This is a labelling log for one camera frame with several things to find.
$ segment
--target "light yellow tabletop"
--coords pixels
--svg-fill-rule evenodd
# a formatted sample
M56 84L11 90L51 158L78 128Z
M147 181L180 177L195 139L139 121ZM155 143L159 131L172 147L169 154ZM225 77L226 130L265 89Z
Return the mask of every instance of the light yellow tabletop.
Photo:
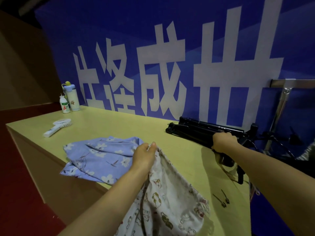
M72 126L59 130L50 138L43 137L43 133L53 126L54 121L63 118L71 118ZM76 141L108 136L136 136L144 142L155 141L184 178L209 200L210 217L204 218L203 228L198 235L251 235L248 183L239 185L231 181L222 166L217 164L210 149L167 134L165 129L170 122L81 106L77 112L62 114L58 111L7 125L65 163L66 154L62 146ZM226 208L212 195L224 199L221 189L230 200Z

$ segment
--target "wall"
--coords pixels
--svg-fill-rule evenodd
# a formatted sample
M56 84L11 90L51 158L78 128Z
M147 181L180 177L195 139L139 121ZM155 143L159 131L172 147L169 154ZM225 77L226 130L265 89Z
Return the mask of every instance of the wall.
M40 29L0 11L0 110L59 101L51 51Z
M314 0L50 0L36 11L61 82L81 104L268 130L281 90L315 79ZM279 122L315 137L314 90L294 90Z

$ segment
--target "water bottle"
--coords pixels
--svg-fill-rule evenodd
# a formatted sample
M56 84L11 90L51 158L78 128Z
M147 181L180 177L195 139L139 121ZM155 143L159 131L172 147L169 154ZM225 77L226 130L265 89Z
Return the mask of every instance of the water bottle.
M67 95L68 102L70 104L72 111L79 111L80 104L78 100L77 90L74 84L71 84L69 81L66 81L63 86L64 92Z
M69 106L68 106L68 101L65 99L65 96L61 95L60 96L60 105L62 109L62 113L69 113Z

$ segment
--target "red floor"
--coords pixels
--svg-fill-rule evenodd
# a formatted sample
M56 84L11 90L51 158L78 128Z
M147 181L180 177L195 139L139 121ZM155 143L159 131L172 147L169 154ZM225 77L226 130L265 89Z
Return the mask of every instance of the red floor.
M0 111L0 235L55 236L65 224L42 202L5 124L60 110L59 103Z

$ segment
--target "small metal tool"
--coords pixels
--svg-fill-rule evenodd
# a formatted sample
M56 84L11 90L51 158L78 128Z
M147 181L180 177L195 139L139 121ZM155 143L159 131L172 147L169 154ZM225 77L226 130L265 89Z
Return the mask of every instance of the small metal tool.
M225 208L226 207L226 203L224 203L223 201L221 201L218 197L216 197L216 195L215 194L213 194L213 196L215 197L215 198L217 198L218 199L218 201L220 201L221 202L221 205L222 205L222 207L223 208Z
M229 204L230 203L230 200L226 197L226 194L224 193L224 191L222 190L222 193L224 194L224 196L225 196L225 202L227 203L227 204Z

